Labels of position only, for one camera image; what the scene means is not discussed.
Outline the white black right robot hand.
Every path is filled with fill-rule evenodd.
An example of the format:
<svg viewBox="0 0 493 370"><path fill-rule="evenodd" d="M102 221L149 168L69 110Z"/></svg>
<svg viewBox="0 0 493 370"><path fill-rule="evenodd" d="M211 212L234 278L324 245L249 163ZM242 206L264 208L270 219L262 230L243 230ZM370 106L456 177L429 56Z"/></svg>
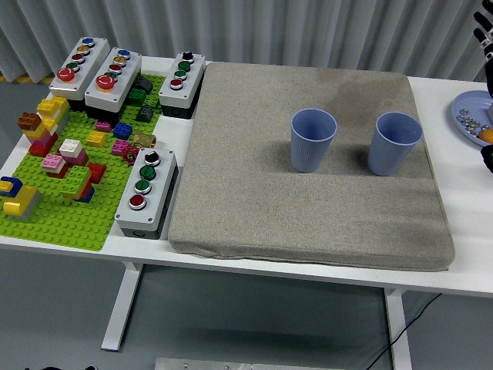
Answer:
<svg viewBox="0 0 493 370"><path fill-rule="evenodd" d="M485 78L489 95L492 96L492 22L480 12L473 14L475 21L479 24L473 35L478 40L485 56Z"/></svg>

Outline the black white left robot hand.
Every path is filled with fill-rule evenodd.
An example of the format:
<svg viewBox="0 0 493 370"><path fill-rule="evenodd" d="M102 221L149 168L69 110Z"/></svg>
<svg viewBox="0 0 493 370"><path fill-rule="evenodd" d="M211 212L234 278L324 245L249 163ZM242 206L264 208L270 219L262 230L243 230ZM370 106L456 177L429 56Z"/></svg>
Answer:
<svg viewBox="0 0 493 370"><path fill-rule="evenodd" d="M24 366L21 370L99 370L96 365L43 365Z"/></svg>

